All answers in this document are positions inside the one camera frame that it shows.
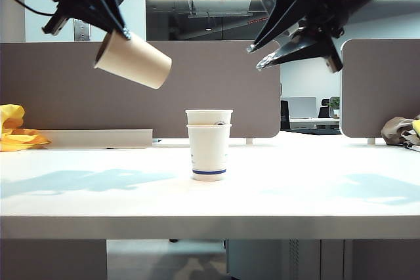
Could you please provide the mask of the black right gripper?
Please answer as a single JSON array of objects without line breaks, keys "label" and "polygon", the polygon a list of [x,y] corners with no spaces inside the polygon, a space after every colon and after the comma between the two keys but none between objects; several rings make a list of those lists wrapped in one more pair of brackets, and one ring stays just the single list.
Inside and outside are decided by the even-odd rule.
[{"label": "black right gripper", "polygon": [[330,0],[261,1],[269,14],[268,20],[247,47],[248,53],[264,47],[293,24],[298,23],[299,27],[288,43],[266,55],[256,65],[257,70],[311,58],[323,58],[333,73],[342,70],[343,64],[332,38],[338,37],[343,29]]}]

